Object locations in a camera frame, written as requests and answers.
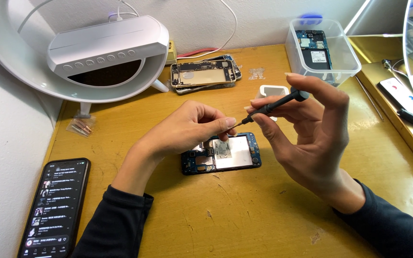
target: wooden desk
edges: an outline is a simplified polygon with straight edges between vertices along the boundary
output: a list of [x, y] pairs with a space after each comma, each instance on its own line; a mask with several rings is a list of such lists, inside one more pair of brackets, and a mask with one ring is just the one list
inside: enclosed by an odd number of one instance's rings
[[[200, 101], [242, 119], [243, 107], [260, 85], [288, 85], [284, 45], [224, 53], [243, 66], [243, 78], [234, 88], [185, 96], [148, 89], [125, 101], [93, 104], [97, 124], [88, 139], [65, 130], [79, 108], [78, 103], [66, 102], [46, 161], [72, 157], [92, 161], [79, 237], [129, 147], [181, 103]], [[248, 71], [261, 67], [264, 78], [249, 80]], [[167, 68], [159, 79], [167, 81]], [[350, 144], [341, 167], [413, 216], [413, 153], [393, 125], [380, 120], [356, 79], [348, 79], [341, 89], [351, 97]], [[283, 119], [277, 123], [295, 142], [291, 124]], [[261, 168], [183, 176], [180, 157], [175, 155], [154, 171], [146, 192], [155, 201], [144, 229], [141, 258], [377, 256], [324, 202], [290, 179], [255, 123], [239, 130], [256, 134]]]

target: white label sticker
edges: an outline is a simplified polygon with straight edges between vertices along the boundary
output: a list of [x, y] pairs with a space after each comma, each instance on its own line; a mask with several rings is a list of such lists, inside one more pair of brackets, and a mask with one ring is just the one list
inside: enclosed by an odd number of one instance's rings
[[326, 55], [324, 51], [312, 51], [312, 62], [314, 63], [325, 63]]
[[214, 154], [215, 158], [230, 158], [232, 153], [230, 153], [229, 141], [215, 141], [214, 143]]

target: fingernail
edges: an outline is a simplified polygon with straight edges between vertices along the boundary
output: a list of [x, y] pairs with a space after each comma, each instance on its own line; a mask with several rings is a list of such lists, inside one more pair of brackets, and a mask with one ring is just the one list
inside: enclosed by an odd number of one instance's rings
[[237, 122], [237, 120], [235, 118], [226, 118], [227, 128], [233, 127], [236, 122]]
[[304, 75], [298, 73], [285, 73], [285, 75], [288, 77], [305, 77]]
[[258, 121], [255, 120], [257, 114], [254, 114], [251, 116], [251, 119], [254, 120], [256, 122], [257, 125], [259, 125], [259, 127], [262, 127], [259, 123], [261, 123], [261, 120], [258, 119]]

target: plastic storage box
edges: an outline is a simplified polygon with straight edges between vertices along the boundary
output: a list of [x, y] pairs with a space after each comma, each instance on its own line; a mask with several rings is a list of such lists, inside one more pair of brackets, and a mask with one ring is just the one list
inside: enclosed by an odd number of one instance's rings
[[[324, 31], [332, 62], [332, 70], [315, 70], [305, 64], [301, 45], [295, 33], [296, 30]], [[292, 20], [290, 22], [288, 38], [286, 39], [286, 53], [288, 54], [293, 73], [316, 76], [325, 81], [327, 81], [327, 78], [330, 78], [330, 84], [336, 87], [361, 70], [361, 63], [338, 21], [319, 18]]]

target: white lamp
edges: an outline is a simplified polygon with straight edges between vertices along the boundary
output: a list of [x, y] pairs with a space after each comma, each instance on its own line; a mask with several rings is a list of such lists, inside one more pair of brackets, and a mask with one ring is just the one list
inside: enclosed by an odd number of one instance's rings
[[86, 113], [89, 112], [91, 103], [124, 100], [151, 85], [162, 92], [168, 91], [168, 88], [157, 80], [168, 53], [168, 31], [160, 23], [159, 42], [167, 45], [164, 54], [147, 56], [144, 66], [129, 82], [116, 87], [93, 88], [78, 85], [55, 74], [48, 66], [46, 55], [38, 54], [20, 37], [11, 26], [7, 14], [8, 0], [0, 0], [0, 64], [15, 77], [39, 91], [80, 102], [81, 110]]

